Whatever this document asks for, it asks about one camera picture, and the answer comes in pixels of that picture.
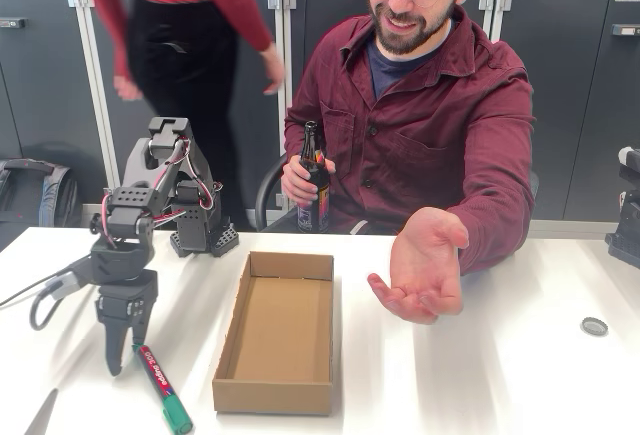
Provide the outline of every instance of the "bottle label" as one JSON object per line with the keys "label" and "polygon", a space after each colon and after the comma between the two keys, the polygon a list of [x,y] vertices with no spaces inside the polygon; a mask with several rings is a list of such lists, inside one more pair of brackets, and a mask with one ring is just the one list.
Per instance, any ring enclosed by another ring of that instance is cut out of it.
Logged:
{"label": "bottle label", "polygon": [[326,231],[329,228],[329,187],[318,192],[318,220],[320,231]]}
{"label": "bottle label", "polygon": [[310,206],[298,205],[298,227],[309,233],[323,233],[329,229],[329,186],[318,192],[318,200]]}
{"label": "bottle label", "polygon": [[311,207],[305,208],[298,205],[298,226],[305,232],[310,232],[313,228],[311,222]]}

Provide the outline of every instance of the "black cable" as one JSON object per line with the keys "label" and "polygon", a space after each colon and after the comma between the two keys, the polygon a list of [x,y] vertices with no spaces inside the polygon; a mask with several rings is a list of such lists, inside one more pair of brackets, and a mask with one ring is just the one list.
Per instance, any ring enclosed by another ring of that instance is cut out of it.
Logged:
{"label": "black cable", "polygon": [[56,303],[53,304],[53,307],[51,307],[51,310],[49,310],[49,313],[44,318],[44,321],[42,322],[42,324],[38,325],[38,322],[36,321],[36,315],[38,314],[38,307],[40,306],[40,302],[45,298],[47,298],[49,295],[51,295],[53,292],[55,292],[61,286],[62,286],[61,281],[54,282],[48,287],[44,287],[44,289],[40,293],[38,293],[36,295],[36,298],[33,300],[33,304],[31,305],[31,311],[29,312],[29,324],[31,325],[31,328],[33,328],[35,331],[40,331],[49,324],[51,317],[53,317],[53,314],[58,309],[58,305],[62,303],[62,300],[64,300],[64,298],[57,300]]}
{"label": "black cable", "polygon": [[[82,257],[80,260],[82,260],[83,258],[89,258],[90,255],[85,255],[84,257]],[[67,265],[65,268],[63,268],[62,270],[58,270],[56,273],[54,273],[53,275],[49,275],[47,277],[44,277],[42,280],[38,280],[35,283],[32,283],[31,285],[29,285],[26,288],[23,288],[22,290],[20,290],[18,293],[15,293],[13,295],[11,295],[9,298],[7,298],[5,301],[0,302],[0,307],[2,307],[3,305],[6,305],[7,303],[9,303],[11,300],[16,299],[17,297],[19,297],[20,295],[22,295],[24,292],[31,290],[33,287],[37,287],[38,285],[40,285],[41,283],[46,282],[47,280],[51,280],[53,277],[57,277],[58,275],[62,275],[63,273],[67,273],[69,271],[69,265]]]}

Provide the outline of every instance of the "office chair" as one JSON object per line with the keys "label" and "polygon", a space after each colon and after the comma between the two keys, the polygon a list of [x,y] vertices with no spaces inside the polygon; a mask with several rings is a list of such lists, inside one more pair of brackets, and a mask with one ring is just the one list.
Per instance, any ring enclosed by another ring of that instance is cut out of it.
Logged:
{"label": "office chair", "polygon": [[[267,202],[269,195],[273,187],[275,187],[276,182],[282,177],[282,169],[286,164],[287,154],[285,153],[269,168],[269,171],[262,179],[260,188],[258,188],[258,195],[256,197],[256,229],[258,232],[267,228]],[[535,200],[538,194],[538,187],[540,186],[540,179],[534,172],[529,173],[529,184],[531,185],[531,193],[533,193],[533,199]]]}

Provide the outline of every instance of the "cabinet door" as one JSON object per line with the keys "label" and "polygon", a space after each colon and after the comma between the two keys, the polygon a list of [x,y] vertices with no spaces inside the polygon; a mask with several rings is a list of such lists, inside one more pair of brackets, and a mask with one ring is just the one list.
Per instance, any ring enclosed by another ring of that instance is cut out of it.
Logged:
{"label": "cabinet door", "polygon": [[[320,39],[334,26],[347,18],[369,13],[368,0],[296,0],[297,8],[291,10],[292,86],[296,92],[304,66]],[[463,7],[469,18],[481,27],[484,10],[480,0],[466,0]]]}
{"label": "cabinet door", "polygon": [[25,157],[71,167],[83,203],[107,185],[78,17],[67,0],[0,0],[0,65]]}
{"label": "cabinet door", "polygon": [[640,36],[613,26],[640,26],[640,3],[609,0],[565,218],[616,222],[618,197],[633,187],[618,176],[618,152],[640,148]]}
{"label": "cabinet door", "polygon": [[[281,12],[269,10],[267,0],[256,0],[267,28],[276,36],[276,16],[282,23]],[[238,146],[240,184],[245,207],[255,208],[258,188],[269,168],[280,158],[280,123],[277,95],[264,95],[269,85],[262,57],[240,39],[238,69],[231,100],[231,125]],[[268,210],[280,210],[272,191]]]}
{"label": "cabinet door", "polygon": [[534,90],[536,219],[564,215],[607,1],[512,0],[503,13],[500,39],[520,56]]}
{"label": "cabinet door", "polygon": [[0,159],[19,157],[22,157],[20,141],[0,66]]}
{"label": "cabinet door", "polygon": [[[123,0],[127,7],[131,0]],[[262,17],[272,34],[275,13],[267,8],[267,0],[256,0]],[[149,121],[155,116],[145,101],[123,101],[113,88],[113,44],[97,12],[93,12],[96,46],[104,83],[109,124],[113,138],[120,179],[124,177],[127,158],[136,141],[149,134]],[[229,117],[238,147],[240,183],[244,204],[254,208],[258,187],[264,174],[280,157],[278,124],[278,98],[265,96],[262,91],[269,84],[260,55],[241,38],[234,93]],[[211,100],[211,113],[215,116],[216,101]],[[199,144],[206,143],[200,135]],[[275,196],[269,203],[275,208]]]}

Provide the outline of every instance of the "robotic arm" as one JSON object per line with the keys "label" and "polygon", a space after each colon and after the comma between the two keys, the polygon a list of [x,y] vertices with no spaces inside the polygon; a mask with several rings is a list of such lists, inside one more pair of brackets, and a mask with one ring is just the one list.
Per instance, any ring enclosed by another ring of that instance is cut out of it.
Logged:
{"label": "robotic arm", "polygon": [[620,177],[630,182],[634,190],[620,195],[620,222],[605,241],[611,256],[640,268],[640,151],[626,147],[618,158]]}
{"label": "robotic arm", "polygon": [[[222,216],[222,186],[213,181],[189,121],[154,118],[149,132],[150,137],[138,140],[129,156],[123,185],[107,192],[101,213],[91,221],[91,233],[100,238],[90,255],[49,280],[31,310],[31,326],[41,330],[64,297],[87,284],[99,286],[96,312],[105,327],[106,359],[113,376],[122,368],[127,330],[132,329],[134,344],[144,343],[158,296],[157,272],[144,268],[154,255],[154,228],[177,221],[171,245],[179,257],[190,253],[219,257],[239,242],[230,221]],[[38,325],[38,304],[49,295],[56,303]]]}

